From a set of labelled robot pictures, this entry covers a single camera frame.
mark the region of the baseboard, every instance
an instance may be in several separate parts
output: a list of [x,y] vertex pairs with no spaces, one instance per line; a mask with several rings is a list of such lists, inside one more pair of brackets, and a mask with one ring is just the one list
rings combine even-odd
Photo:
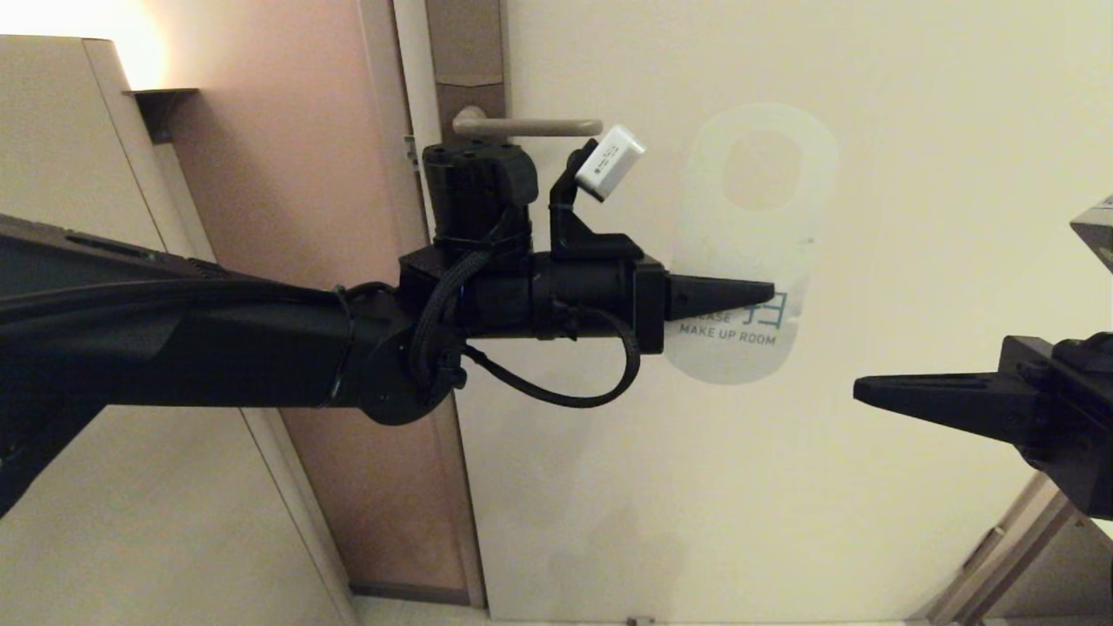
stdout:
[[467,589],[445,589],[400,583],[352,583],[349,587],[357,596],[471,606]]

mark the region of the white device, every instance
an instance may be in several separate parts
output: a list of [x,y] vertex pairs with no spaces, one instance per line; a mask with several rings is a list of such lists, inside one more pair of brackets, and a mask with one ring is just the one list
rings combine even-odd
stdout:
[[622,178],[646,154],[646,146],[626,126],[617,124],[595,147],[583,167],[575,173],[575,183],[599,202],[607,199]]

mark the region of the black bracket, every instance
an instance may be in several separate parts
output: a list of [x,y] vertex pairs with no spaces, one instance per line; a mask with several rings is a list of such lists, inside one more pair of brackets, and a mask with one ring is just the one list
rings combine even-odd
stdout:
[[575,215],[578,186],[575,173],[594,151],[599,141],[588,139],[582,148],[568,157],[568,165],[549,194],[549,231],[552,257],[570,258],[641,258],[641,247],[620,233],[594,233]]

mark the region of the wall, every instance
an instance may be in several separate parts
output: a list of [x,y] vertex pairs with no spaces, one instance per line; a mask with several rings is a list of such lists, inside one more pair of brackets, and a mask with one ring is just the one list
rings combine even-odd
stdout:
[[[0,212],[204,256],[141,175],[151,146],[111,43],[0,37]],[[0,519],[0,624],[354,624],[252,420],[100,411]]]
[[[387,174],[405,129],[382,126],[384,81],[368,71],[356,3],[145,8],[166,51],[162,85],[201,89],[174,135],[218,260],[325,288],[395,281],[396,257],[422,242],[421,213]],[[462,486],[446,486],[433,420],[284,417],[354,584],[464,589],[449,506]]]

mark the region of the beige wall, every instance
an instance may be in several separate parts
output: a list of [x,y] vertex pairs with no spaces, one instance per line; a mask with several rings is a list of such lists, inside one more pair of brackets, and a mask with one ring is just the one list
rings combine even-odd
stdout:
[[[145,7],[161,33],[162,85],[201,89],[174,133],[218,260],[316,287],[396,281],[396,257],[424,233],[416,192],[404,197],[387,160],[404,159],[402,95],[384,95],[390,81],[368,71],[356,2]],[[464,588],[449,505],[462,488],[445,483],[432,420],[284,415],[353,583]]]

